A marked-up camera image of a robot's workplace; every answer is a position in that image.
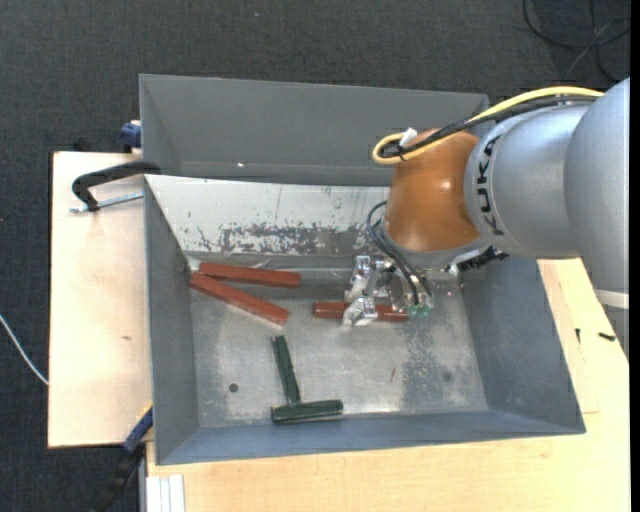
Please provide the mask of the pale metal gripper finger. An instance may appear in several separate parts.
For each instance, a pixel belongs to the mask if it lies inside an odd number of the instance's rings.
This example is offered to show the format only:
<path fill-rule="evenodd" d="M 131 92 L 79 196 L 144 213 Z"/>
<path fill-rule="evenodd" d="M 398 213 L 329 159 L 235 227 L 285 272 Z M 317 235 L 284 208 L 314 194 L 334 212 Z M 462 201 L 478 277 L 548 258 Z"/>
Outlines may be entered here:
<path fill-rule="evenodd" d="M 349 303 L 342 315 L 345 326 L 364 326 L 378 318 L 375 300 L 371 297 L 359 296 Z"/>
<path fill-rule="evenodd" d="M 355 257 L 349 284 L 344 291 L 345 301 L 354 301 L 358 297 L 367 294 L 366 289 L 372 272 L 373 267 L 369 255 L 358 255 Z"/>

